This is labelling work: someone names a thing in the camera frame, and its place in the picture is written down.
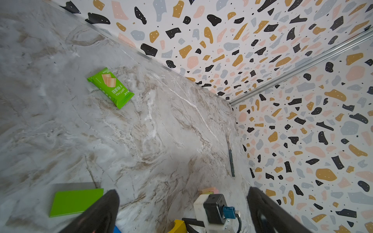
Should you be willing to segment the yellow arch block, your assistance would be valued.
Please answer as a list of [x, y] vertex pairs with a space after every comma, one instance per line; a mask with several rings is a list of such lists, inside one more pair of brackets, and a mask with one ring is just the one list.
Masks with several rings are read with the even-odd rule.
[[168, 233], [187, 233], [185, 222], [176, 219], [174, 221], [174, 227]]

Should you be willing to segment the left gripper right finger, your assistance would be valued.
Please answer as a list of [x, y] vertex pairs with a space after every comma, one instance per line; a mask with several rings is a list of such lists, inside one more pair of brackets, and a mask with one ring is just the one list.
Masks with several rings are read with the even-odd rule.
[[247, 202], [257, 233], [310, 232], [257, 187], [250, 187]]

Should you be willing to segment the blue cube block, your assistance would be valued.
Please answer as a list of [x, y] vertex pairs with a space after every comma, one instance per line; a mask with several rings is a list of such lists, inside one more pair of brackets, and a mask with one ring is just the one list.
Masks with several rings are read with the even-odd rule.
[[114, 233], [121, 233], [121, 231], [118, 229], [117, 226], [115, 226], [115, 228], [114, 228]]

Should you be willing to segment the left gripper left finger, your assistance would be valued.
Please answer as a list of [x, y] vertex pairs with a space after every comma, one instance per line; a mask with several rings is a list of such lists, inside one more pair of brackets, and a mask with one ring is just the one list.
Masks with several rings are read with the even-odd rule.
[[119, 195], [112, 189], [66, 226], [67, 233], [114, 233]]

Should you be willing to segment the dark green block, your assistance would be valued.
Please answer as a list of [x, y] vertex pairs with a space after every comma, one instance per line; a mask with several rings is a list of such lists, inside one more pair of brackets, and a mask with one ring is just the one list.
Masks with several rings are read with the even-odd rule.
[[58, 191], [55, 193], [49, 217], [80, 214], [104, 195], [104, 189]]

